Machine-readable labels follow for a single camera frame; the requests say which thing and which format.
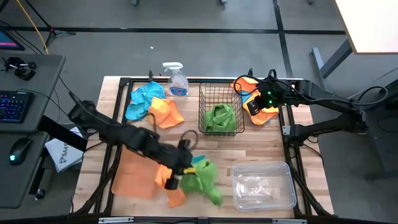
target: floor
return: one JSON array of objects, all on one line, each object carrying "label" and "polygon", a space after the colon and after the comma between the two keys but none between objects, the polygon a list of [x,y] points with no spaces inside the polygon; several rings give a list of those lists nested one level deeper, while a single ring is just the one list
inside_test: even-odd
[{"label": "floor", "polygon": [[[133,7],[129,0],[31,0],[37,10],[54,27],[92,28],[191,28],[191,29],[269,29],[343,30],[333,0],[278,0],[282,24],[277,24],[273,0],[228,0],[220,6],[216,0],[142,0]],[[33,17],[43,26],[38,17]],[[30,26],[14,1],[0,14],[15,26]],[[35,32],[20,32],[41,46]],[[51,54],[65,55],[62,78],[80,97],[96,101],[106,75],[147,75],[163,73],[162,62],[181,62],[187,76],[236,77],[254,69],[263,77],[269,69],[279,77],[305,78],[318,83],[310,56],[318,47],[327,59],[346,39],[345,35],[285,34],[288,54],[282,54],[279,34],[199,34],[181,32],[78,32],[62,36],[49,47]],[[338,95],[349,97],[369,85],[386,85],[398,72],[398,56],[350,55],[329,77],[327,85]],[[292,73],[286,66],[291,66]],[[57,84],[61,106],[72,107],[66,89]],[[314,122],[332,119],[336,113],[312,106]],[[49,117],[58,109],[49,105]],[[62,115],[61,123],[67,123]],[[368,136],[347,133],[325,134],[319,138],[325,160],[325,172],[335,213],[340,217],[398,222],[397,179],[367,182],[364,175],[380,169]],[[0,210],[0,218],[39,217],[67,213],[77,181],[75,170],[56,176],[52,195],[35,202],[27,197],[26,206],[18,210]],[[40,209],[27,208],[40,204]]]}]

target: spray nozzle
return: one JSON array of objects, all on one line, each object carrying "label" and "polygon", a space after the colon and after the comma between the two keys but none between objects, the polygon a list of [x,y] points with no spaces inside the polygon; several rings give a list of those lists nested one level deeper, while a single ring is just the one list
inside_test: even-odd
[{"label": "spray nozzle", "polygon": [[164,62],[163,67],[166,69],[164,70],[167,72],[167,70],[180,70],[182,68],[182,64],[180,62]]}]

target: orange cloth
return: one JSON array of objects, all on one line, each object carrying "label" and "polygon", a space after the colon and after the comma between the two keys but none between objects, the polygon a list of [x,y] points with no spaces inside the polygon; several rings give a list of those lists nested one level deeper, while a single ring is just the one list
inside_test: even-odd
[{"label": "orange cloth", "polygon": [[157,189],[158,163],[123,147],[112,185],[112,193],[130,197],[153,198]]},{"label": "orange cloth", "polygon": [[[148,113],[155,115],[156,124],[162,129],[174,127],[184,121],[174,100],[171,99],[153,97]],[[149,117],[149,122],[154,123],[153,117]]]},{"label": "orange cloth", "polygon": [[[166,166],[159,165],[155,182],[159,187],[164,188],[166,180],[170,178],[171,175],[172,175],[171,169],[167,168]],[[184,192],[181,189],[166,190],[166,194],[167,198],[169,199],[170,208],[182,205],[186,198]]]},{"label": "orange cloth", "polygon": [[257,81],[255,81],[252,78],[246,78],[246,77],[242,77],[239,80],[237,80],[238,84],[241,85],[241,90],[242,91],[246,91],[246,92],[251,92],[253,91],[256,87],[257,87]]},{"label": "orange cloth", "polygon": [[271,119],[273,116],[277,115],[279,110],[278,108],[269,108],[269,109],[262,109],[260,113],[256,114],[255,116],[250,115],[250,111],[248,108],[248,103],[256,96],[259,96],[260,93],[258,91],[255,91],[246,102],[243,103],[243,108],[249,113],[251,121],[256,124],[256,125],[263,125],[265,124],[269,119]]},{"label": "orange cloth", "polygon": [[[112,193],[151,199],[158,188],[164,189],[172,170],[152,159],[142,157],[123,147],[122,156],[112,185]],[[169,206],[176,207],[185,201],[182,189],[166,190]]]}]

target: keyboard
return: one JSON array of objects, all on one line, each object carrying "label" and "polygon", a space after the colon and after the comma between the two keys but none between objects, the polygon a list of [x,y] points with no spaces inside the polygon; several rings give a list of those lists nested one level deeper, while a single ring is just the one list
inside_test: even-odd
[{"label": "keyboard", "polygon": [[0,90],[0,123],[23,123],[33,93]]}]

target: orange cable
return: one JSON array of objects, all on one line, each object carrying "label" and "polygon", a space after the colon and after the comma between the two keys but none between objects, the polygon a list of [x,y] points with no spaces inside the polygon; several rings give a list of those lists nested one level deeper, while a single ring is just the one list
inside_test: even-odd
[{"label": "orange cable", "polygon": [[16,0],[18,2],[19,7],[21,7],[21,9],[24,11],[25,15],[27,16],[27,18],[30,20],[30,23],[33,25],[33,27],[35,27],[36,32],[38,33],[40,39],[42,40],[42,43],[44,45],[44,49],[45,49],[45,53],[49,54],[49,50],[44,42],[44,39],[42,37],[42,34],[39,32],[38,28],[36,27],[35,23],[33,22],[33,20],[30,18],[29,14],[26,12],[25,8],[22,6],[22,4],[19,2],[19,0]]}]

